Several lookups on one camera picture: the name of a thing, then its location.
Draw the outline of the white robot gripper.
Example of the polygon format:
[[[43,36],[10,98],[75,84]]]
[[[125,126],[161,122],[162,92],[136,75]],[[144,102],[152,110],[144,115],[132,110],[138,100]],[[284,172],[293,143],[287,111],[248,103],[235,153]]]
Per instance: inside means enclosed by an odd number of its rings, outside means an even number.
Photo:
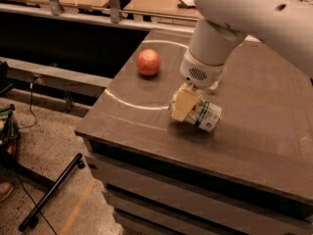
[[[196,59],[190,50],[183,56],[180,73],[187,83],[183,83],[173,95],[172,117],[183,121],[200,98],[197,89],[208,89],[224,71],[224,64],[207,65]]]

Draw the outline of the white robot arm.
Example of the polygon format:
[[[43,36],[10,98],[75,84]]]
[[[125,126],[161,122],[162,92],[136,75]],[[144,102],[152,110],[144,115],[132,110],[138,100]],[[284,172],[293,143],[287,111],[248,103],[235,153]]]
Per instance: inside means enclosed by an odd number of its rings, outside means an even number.
[[[313,5],[295,0],[194,0],[201,13],[180,72],[185,84],[171,104],[183,121],[216,86],[232,51],[251,35],[313,77]]]

